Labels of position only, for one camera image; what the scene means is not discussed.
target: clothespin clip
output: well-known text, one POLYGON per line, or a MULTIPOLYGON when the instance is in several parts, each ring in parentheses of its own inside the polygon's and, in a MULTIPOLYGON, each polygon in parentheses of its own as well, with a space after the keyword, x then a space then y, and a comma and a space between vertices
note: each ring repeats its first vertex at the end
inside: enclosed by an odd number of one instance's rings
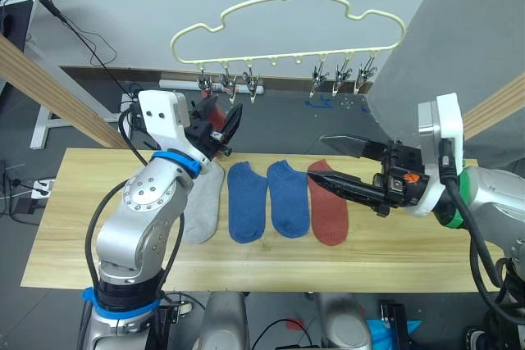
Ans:
POLYGON ((212 92, 212 77, 210 75, 204 75, 204 68, 200 69, 200 76, 197 77, 197 84, 205 93, 212 92))
POLYGON ((350 74, 352 74, 352 69, 346 70, 346 66, 348 65, 349 58, 347 57, 345 59, 345 63, 343 63, 343 66, 341 67, 341 70, 339 70, 339 65, 336 66, 336 81, 331 87, 331 95, 335 96, 337 95, 337 92, 339 92, 339 88, 341 85, 350 77, 350 74))
POLYGON ((224 87, 224 90, 230 96, 230 103, 233 104, 235 101, 235 94, 237 93, 236 85, 237 79, 239 76, 230 77, 230 72, 228 71, 228 66, 224 66, 225 74, 221 74, 221 85, 224 87))
POLYGON ((373 77, 376 74, 377 67, 372 67, 372 63, 374 62, 375 58, 376 55, 370 55, 370 58, 364 67, 363 65, 359 67, 358 75, 354 82, 354 94, 358 94, 365 82, 367 82, 370 77, 373 77))
POLYGON ((327 76, 330 73, 323 74, 322 73, 322 65, 324 65, 325 61, 321 59, 321 63, 319 63, 319 69, 317 66, 313 68, 312 73, 312 89, 310 89, 310 98, 313 97, 316 90, 322 85, 323 82, 325 82, 327 76))
POLYGON ((246 86, 248 87, 249 91, 249 99, 253 102, 255 102, 255 95, 257 94, 257 85, 259 81, 261 80, 261 75, 258 75, 257 78, 255 78, 252 74, 252 65, 248 65, 249 73, 246 71, 243 73, 243 80, 246 83, 246 86))

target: power strip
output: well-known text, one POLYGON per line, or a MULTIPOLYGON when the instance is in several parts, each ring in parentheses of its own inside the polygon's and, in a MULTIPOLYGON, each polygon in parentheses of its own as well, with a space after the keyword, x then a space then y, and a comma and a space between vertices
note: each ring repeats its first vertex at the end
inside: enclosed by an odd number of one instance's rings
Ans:
POLYGON ((48 192, 48 194, 43 195, 38 190, 31 190, 31 198, 42 200, 45 198, 49 198, 51 195, 51 191, 53 190, 53 185, 55 184, 55 180, 36 180, 33 182, 33 187, 35 189, 42 189, 48 192))

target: wall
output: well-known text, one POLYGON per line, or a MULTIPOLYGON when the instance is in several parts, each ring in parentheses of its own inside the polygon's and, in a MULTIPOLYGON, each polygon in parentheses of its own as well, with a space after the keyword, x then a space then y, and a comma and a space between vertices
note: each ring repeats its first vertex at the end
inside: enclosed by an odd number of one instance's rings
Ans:
MULTIPOLYGON (((112 66, 191 71, 196 70, 194 66, 182 65, 172 58, 172 35, 200 21, 216 25, 220 11, 241 1, 244 0, 54 0, 81 28, 99 32, 118 50, 119 57, 112 66)), ((376 8, 395 13, 408 24, 422 0, 349 1, 355 14, 376 8)), ((372 16, 347 23, 342 11, 336 4, 304 0, 261 5, 233 15, 228 30, 220 34, 198 32, 181 40, 180 54, 215 57, 314 51, 393 43, 398 37, 399 28, 392 21, 372 16)), ((87 51, 45 10, 34 20, 32 35, 58 64, 88 64, 87 51)), ((381 67, 387 57, 388 54, 381 55, 377 65, 381 67)), ((337 61, 330 59, 331 75, 337 61)), ((355 59, 354 69, 359 61, 355 59)), ((309 77, 316 62, 312 59, 296 66, 293 61, 283 61, 276 67, 258 63, 255 71, 263 75, 309 77)), ((244 65, 232 66, 234 72, 242 69, 244 65)))
MULTIPOLYGON (((525 68, 525 0, 424 0, 369 94, 392 138, 418 144, 418 103, 456 92, 462 113, 525 68)), ((523 111, 467 141, 490 166, 525 156, 523 111)))

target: white hanger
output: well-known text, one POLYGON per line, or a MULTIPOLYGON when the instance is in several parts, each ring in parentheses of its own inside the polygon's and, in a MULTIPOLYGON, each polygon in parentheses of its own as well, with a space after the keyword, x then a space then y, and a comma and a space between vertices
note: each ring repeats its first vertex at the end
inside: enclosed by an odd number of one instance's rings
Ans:
POLYGON ((336 50, 331 50, 331 51, 277 53, 273 55, 255 55, 255 56, 245 56, 245 57, 218 57, 214 59, 186 60, 186 59, 182 59, 177 53, 176 42, 178 39, 180 39, 185 34, 188 34, 189 32, 196 30, 198 28, 204 28, 210 33, 219 32, 223 30, 224 28, 226 28, 226 16, 233 13, 234 11, 240 10, 241 8, 250 7, 254 4, 259 4, 259 3, 264 3, 264 2, 273 2, 273 1, 276 1, 276 0, 248 0, 246 2, 242 2, 242 3, 236 4, 235 6, 229 7, 225 9, 220 15, 221 24, 214 28, 202 22, 195 24, 195 25, 188 26, 187 28, 175 34, 175 36, 173 36, 173 38, 171 39, 170 45, 171 45, 171 52, 173 53, 173 56, 175 57, 177 61, 180 61, 181 63, 197 65, 197 67, 200 70, 204 70, 204 66, 207 63, 220 63, 223 65, 223 67, 228 67, 231 61, 245 61, 248 66, 252 66, 253 61, 262 60, 262 59, 269 60, 272 66, 275 66, 277 64, 277 60, 283 57, 293 57, 297 64, 301 63, 303 57, 310 57, 310 56, 316 56, 316 55, 321 58, 321 61, 325 61, 328 55, 336 54, 336 53, 342 53, 345 55, 346 59, 350 59, 356 52, 370 52, 371 55, 376 56, 380 51, 385 51, 388 49, 396 48, 403 42, 404 36, 406 35, 406 31, 407 31, 407 28, 404 22, 398 16, 395 16, 394 14, 390 14, 389 12, 371 9, 371 10, 366 10, 360 16, 354 16, 350 14, 350 3, 348 3, 346 0, 329 0, 332 2, 341 3, 343 6, 345 6, 345 17, 348 18, 349 20, 362 20, 369 14, 376 14, 379 16, 384 16, 385 18, 390 18, 391 20, 395 21, 401 28, 401 35, 399 39, 391 45, 386 45, 382 47, 347 48, 347 49, 336 49, 336 50))

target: blue ring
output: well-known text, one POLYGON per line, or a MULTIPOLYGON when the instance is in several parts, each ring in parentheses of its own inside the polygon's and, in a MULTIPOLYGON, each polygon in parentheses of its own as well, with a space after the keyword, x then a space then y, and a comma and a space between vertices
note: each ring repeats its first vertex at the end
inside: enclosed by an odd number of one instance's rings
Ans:
POLYGON ((180 155, 179 153, 167 152, 167 151, 157 151, 151 156, 152 159, 154 159, 155 157, 160 157, 161 159, 172 160, 175 163, 181 164, 182 166, 187 168, 190 172, 193 172, 193 174, 190 174, 192 178, 197 178, 202 169, 200 165, 200 161, 191 160, 188 157, 184 157, 180 155))
POLYGON ((82 292, 82 298, 86 301, 91 301, 93 303, 95 311, 97 311, 97 313, 101 317, 110 320, 132 319, 133 317, 143 315, 144 313, 147 313, 149 311, 153 311, 154 309, 158 308, 158 306, 161 304, 161 300, 158 299, 146 305, 145 307, 139 307, 132 311, 107 311, 98 304, 97 298, 95 297, 93 291, 93 287, 88 287, 87 289, 85 289, 82 292))

